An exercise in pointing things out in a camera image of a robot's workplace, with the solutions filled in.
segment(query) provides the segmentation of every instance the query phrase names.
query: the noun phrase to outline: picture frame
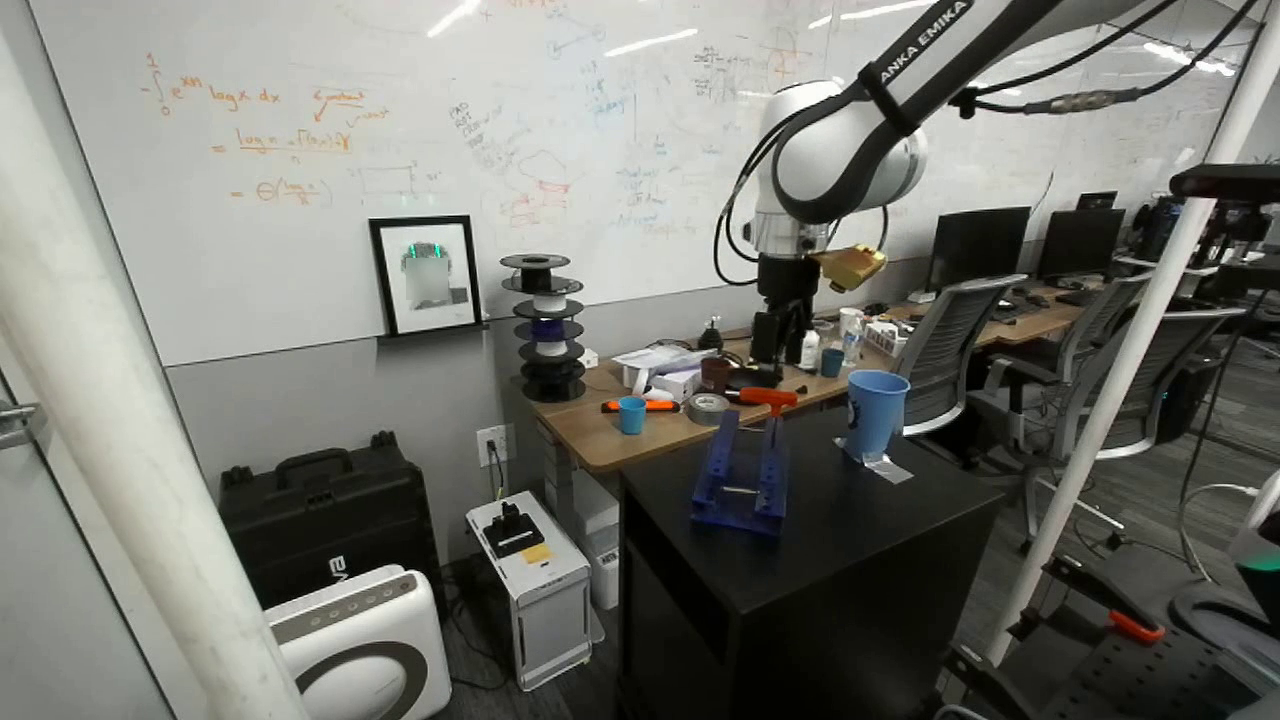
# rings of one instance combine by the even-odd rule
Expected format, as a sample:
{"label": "picture frame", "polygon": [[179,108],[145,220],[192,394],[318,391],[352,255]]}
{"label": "picture frame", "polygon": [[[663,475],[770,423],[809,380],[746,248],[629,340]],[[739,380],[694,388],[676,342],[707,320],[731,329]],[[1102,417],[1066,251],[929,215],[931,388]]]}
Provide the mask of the picture frame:
{"label": "picture frame", "polygon": [[388,335],[481,323],[477,248],[468,215],[369,220]]}

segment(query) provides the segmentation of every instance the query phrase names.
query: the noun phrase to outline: power outlet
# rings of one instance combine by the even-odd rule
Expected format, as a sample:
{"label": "power outlet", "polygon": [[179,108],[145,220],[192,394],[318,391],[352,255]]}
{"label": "power outlet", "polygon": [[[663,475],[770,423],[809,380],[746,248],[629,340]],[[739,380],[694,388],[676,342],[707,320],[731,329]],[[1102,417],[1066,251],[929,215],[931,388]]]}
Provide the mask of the power outlet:
{"label": "power outlet", "polygon": [[498,461],[498,464],[508,461],[508,436],[510,436],[508,423],[477,428],[481,467],[487,467],[487,464],[496,464],[496,461]]}

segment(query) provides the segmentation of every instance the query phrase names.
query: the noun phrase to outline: robotic arm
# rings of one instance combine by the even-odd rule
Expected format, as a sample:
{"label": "robotic arm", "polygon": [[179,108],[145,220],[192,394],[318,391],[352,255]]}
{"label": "robotic arm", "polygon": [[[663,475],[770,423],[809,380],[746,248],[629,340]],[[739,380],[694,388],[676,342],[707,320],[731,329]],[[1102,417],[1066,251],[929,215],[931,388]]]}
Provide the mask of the robotic arm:
{"label": "robotic arm", "polygon": [[819,80],[782,89],[768,131],[743,162],[759,168],[753,245],[759,295],[753,357],[797,365],[811,323],[814,251],[829,222],[884,208],[915,187],[925,134],[915,131],[964,84],[1019,44],[1112,21],[1140,0],[934,0],[851,84]]}

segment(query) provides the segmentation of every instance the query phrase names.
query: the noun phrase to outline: whiteboard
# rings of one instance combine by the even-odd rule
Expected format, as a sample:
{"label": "whiteboard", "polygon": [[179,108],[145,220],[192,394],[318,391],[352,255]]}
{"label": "whiteboard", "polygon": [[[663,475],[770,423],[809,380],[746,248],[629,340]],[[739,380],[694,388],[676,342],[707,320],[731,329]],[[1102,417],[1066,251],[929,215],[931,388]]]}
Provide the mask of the whiteboard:
{"label": "whiteboard", "polygon": [[[371,215],[468,210],[487,316],[510,307],[510,251],[570,255],[582,303],[713,287],[713,220],[764,97],[851,76],[911,21],[814,29],[851,0],[33,9],[162,365],[384,335]],[[1164,71],[1143,50],[1116,68]],[[898,248],[921,251],[934,210],[1041,196],[1053,168],[1055,193],[1147,193],[1203,149],[1210,92],[1229,84],[1187,113],[1053,120],[1053,141],[1034,120],[942,117],[921,193],[895,208]]]}

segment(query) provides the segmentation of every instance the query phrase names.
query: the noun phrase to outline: black case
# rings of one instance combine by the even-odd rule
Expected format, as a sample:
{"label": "black case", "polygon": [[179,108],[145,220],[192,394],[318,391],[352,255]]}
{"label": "black case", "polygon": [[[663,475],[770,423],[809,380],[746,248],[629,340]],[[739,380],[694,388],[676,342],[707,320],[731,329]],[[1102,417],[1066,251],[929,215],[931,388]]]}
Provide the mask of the black case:
{"label": "black case", "polygon": [[443,573],[430,540],[422,471],[401,457],[393,430],[369,448],[324,448],[256,475],[227,467],[221,515],[262,609],[347,577],[404,564],[419,568],[443,613]]}

